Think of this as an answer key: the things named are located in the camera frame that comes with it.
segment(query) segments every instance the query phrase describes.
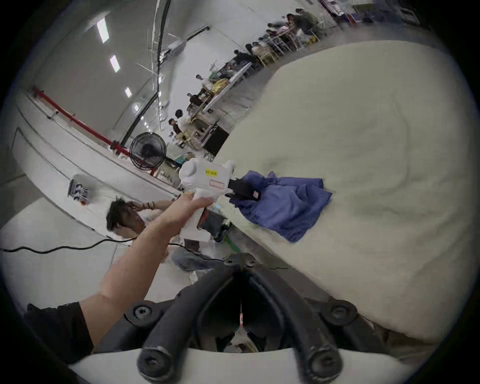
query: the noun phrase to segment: dark hair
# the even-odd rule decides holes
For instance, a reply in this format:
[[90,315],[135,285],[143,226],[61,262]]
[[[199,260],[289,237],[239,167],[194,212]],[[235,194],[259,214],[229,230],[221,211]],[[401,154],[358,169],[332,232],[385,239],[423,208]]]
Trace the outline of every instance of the dark hair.
[[110,209],[107,212],[107,229],[112,232],[118,225],[123,226],[121,218],[122,213],[129,211],[128,204],[123,199],[117,198],[110,204]]

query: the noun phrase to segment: bolt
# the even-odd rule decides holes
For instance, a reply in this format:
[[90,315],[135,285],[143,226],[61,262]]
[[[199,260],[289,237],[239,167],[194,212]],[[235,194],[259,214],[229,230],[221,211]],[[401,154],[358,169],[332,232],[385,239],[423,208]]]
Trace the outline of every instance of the bolt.
[[348,309],[346,307],[337,305],[332,308],[331,313],[332,313],[332,316],[335,317],[336,319],[343,319],[347,316]]
[[332,377],[340,373],[341,363],[333,351],[320,351],[310,359],[310,368],[318,377]]
[[148,377],[161,377],[170,369],[170,359],[156,349],[144,349],[137,361],[138,370]]
[[135,309],[134,315],[137,319],[143,319],[144,317],[149,316],[151,313],[152,310],[150,307],[142,306]]

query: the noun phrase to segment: black cable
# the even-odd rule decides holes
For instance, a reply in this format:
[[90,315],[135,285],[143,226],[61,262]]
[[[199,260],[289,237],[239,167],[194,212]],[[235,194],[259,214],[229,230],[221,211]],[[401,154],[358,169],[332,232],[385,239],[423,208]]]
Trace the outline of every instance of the black cable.
[[132,239],[128,239],[128,240],[103,239],[103,240],[100,240],[99,242],[96,242],[94,245],[90,245],[89,247],[71,247],[69,245],[62,245],[60,247],[53,248],[53,249],[50,249],[48,251],[37,251],[37,250],[32,249],[30,247],[18,247],[18,248],[14,248],[14,249],[0,248],[0,250],[3,251],[3,252],[18,252],[18,251],[21,251],[21,250],[26,250],[26,251],[30,251],[30,252],[33,252],[33,253],[39,253],[41,255],[44,255],[46,253],[55,252],[55,251],[58,251],[60,249],[73,249],[74,251],[85,251],[87,249],[92,249],[93,247],[96,247],[98,244],[101,244],[105,241],[111,241],[113,243],[126,243],[128,241],[132,241],[132,240],[135,240],[135,239],[136,239],[136,237],[134,237]]
[[[24,247],[24,246],[18,247],[18,248],[13,248],[13,249],[0,248],[0,250],[3,251],[3,252],[10,252],[10,253],[26,250],[26,251],[30,251],[30,252],[33,252],[33,253],[38,253],[38,254],[44,255],[44,254],[47,254],[47,253],[52,253],[52,252],[58,251],[60,249],[71,249],[71,250],[74,250],[74,251],[86,251],[88,249],[92,249],[93,247],[96,247],[97,245],[99,245],[99,244],[101,244],[105,241],[111,241],[113,243],[126,243],[126,242],[129,242],[129,241],[135,240],[135,239],[136,239],[136,237],[131,238],[131,239],[127,239],[127,240],[103,239],[103,240],[100,240],[100,241],[96,242],[93,245],[90,245],[89,247],[71,247],[69,245],[62,245],[62,246],[57,247],[57,248],[52,248],[48,251],[37,251],[37,250],[32,249],[30,247]],[[190,252],[190,253],[194,254],[195,256],[198,256],[198,257],[200,257],[204,260],[215,260],[215,261],[219,261],[221,263],[224,263],[225,260],[227,259],[227,258],[225,258],[225,259],[214,259],[212,257],[205,256],[205,255],[203,255],[199,252],[194,252],[194,251],[188,249],[187,247],[185,247],[181,244],[177,244],[177,243],[168,243],[168,245],[176,245],[177,247],[182,247],[182,248],[186,249],[188,252]],[[276,267],[276,268],[270,268],[270,269],[289,269],[289,267]]]

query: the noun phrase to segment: red-outlined label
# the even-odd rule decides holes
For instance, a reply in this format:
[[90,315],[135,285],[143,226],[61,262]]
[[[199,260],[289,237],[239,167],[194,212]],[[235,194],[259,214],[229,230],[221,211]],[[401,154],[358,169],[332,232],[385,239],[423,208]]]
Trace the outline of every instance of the red-outlined label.
[[219,188],[219,189],[224,189],[224,188],[225,188],[225,184],[224,184],[224,183],[221,183],[221,182],[215,181],[215,180],[210,180],[209,185],[210,185],[211,187],[215,187],[215,188]]

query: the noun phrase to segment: red railing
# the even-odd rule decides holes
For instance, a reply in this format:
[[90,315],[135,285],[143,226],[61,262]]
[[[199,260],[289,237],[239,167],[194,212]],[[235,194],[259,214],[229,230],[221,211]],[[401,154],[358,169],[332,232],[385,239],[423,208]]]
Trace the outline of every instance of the red railing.
[[[44,99],[47,103],[49,103],[53,108],[55,108],[63,116],[67,117],[70,121],[73,121],[79,127],[86,130],[89,134],[95,136],[97,139],[100,139],[101,141],[107,143],[108,145],[110,145],[110,147],[112,147],[112,141],[111,140],[109,140],[105,136],[99,134],[97,131],[93,130],[88,125],[86,125],[85,123],[78,120],[75,116],[71,115],[66,110],[61,108],[57,103],[55,103],[50,97],[48,97],[46,94],[44,94],[42,91],[40,91],[36,86],[33,87],[33,92],[37,97]],[[123,154],[125,154],[127,156],[130,156],[130,152],[127,151],[122,146],[120,146],[119,143],[114,143],[113,150],[122,152]]]

